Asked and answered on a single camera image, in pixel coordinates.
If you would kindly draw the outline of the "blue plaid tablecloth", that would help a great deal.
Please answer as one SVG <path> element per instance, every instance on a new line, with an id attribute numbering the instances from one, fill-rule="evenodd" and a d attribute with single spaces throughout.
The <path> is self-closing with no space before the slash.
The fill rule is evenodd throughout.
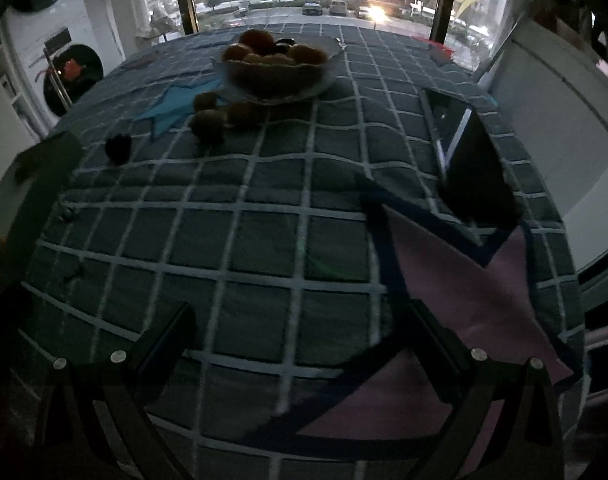
<path id="1" fill-rule="evenodd" d="M 448 223 L 421 89 L 472 104 L 497 148 L 534 237 L 538 320 L 584 355 L 584 315 L 563 222 L 496 104 L 425 44 L 369 28 L 307 25 L 346 44 L 337 81 L 287 104 L 257 133 L 197 156 L 183 121 L 152 141 L 133 118 L 172 84 L 214 77 L 232 32 L 178 39 L 113 70 L 60 122 L 84 156 L 42 233 L 24 292 L 24 334 L 40 356 L 86 363 L 128 349 L 188 302 L 197 351 L 152 408 L 170 447 L 206 479 L 395 479 L 394 464 L 243 451 L 244 429 L 305 399 L 340 364 L 389 333 L 392 315 L 354 178 L 370 177 Z M 133 138 L 129 162 L 104 143 Z"/>

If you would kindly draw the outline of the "blue star patch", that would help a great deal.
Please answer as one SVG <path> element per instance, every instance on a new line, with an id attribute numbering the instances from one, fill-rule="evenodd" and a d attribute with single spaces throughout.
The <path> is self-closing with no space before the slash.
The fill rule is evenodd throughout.
<path id="1" fill-rule="evenodd" d="M 133 122 L 147 122 L 150 139 L 159 139 L 194 114 L 192 100 L 196 94 L 208 91 L 218 94 L 222 84 L 219 77 L 207 77 L 196 84 L 172 84 L 152 106 L 136 115 Z M 225 101 L 218 94 L 218 108 L 223 104 Z"/>

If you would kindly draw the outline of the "glass fruit bowl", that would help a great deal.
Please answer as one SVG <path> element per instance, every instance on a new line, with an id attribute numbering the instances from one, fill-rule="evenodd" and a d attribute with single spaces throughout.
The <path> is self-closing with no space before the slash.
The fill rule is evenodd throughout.
<path id="1" fill-rule="evenodd" d="M 212 57 L 214 73 L 227 99 L 259 104 L 282 104 L 313 98 L 328 90 L 344 67 L 346 46 L 336 37 L 294 34 L 293 38 L 322 51 L 327 59 L 318 65 L 278 65 L 223 61 L 221 49 Z"/>

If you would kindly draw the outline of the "dark plum fruit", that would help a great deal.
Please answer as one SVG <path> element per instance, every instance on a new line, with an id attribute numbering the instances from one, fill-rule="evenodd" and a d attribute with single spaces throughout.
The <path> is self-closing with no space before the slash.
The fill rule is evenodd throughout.
<path id="1" fill-rule="evenodd" d="M 108 158 L 108 164 L 113 167 L 123 166 L 129 162 L 132 151 L 133 138 L 126 133 L 111 136 L 104 143 L 104 153 Z"/>

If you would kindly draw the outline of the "orange in bowl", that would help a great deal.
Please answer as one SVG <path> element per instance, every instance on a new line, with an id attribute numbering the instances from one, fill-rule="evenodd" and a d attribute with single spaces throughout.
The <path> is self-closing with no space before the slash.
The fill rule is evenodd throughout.
<path id="1" fill-rule="evenodd" d="M 276 41 L 266 29 L 249 29 L 238 38 L 239 44 L 244 44 L 255 54 L 265 56 L 276 51 Z"/>

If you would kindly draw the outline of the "white cabinet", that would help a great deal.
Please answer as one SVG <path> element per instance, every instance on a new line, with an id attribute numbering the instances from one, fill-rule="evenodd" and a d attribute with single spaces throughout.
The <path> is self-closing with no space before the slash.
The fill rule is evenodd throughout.
<path id="1" fill-rule="evenodd" d="M 608 78 L 588 54 L 520 24 L 490 94 L 528 151 L 566 226 L 577 269 L 608 253 Z"/>

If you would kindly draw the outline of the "black tablet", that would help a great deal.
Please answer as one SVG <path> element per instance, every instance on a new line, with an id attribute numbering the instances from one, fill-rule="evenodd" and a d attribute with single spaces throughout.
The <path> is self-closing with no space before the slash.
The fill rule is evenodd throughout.
<path id="1" fill-rule="evenodd" d="M 469 228 L 510 236 L 520 227 L 522 208 L 475 107 L 445 92 L 419 92 L 438 168 L 437 195 Z"/>

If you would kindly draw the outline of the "white washing machine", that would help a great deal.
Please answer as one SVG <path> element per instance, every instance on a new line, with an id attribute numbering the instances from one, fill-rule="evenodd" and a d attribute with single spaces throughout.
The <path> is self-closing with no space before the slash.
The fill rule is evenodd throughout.
<path id="1" fill-rule="evenodd" d="M 70 4 L 36 13 L 9 10 L 0 36 L 19 83 L 20 103 L 40 132 L 124 60 L 106 14 L 94 21 Z"/>

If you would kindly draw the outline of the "green brown fruit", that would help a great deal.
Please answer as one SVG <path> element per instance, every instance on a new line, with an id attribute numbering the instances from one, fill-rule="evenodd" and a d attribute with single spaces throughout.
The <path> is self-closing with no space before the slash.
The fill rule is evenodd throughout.
<path id="1" fill-rule="evenodd" d="M 189 128 L 195 137 L 197 156 L 216 155 L 226 145 L 226 122 L 218 110 L 200 110 L 189 122 Z"/>

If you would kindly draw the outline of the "brown fruit near bowl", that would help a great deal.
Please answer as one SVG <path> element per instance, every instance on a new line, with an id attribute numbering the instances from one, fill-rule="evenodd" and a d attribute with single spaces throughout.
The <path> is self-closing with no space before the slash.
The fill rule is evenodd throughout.
<path id="1" fill-rule="evenodd" d="M 194 113 L 204 112 L 205 110 L 217 110 L 218 94 L 213 91 L 196 94 L 192 100 Z"/>

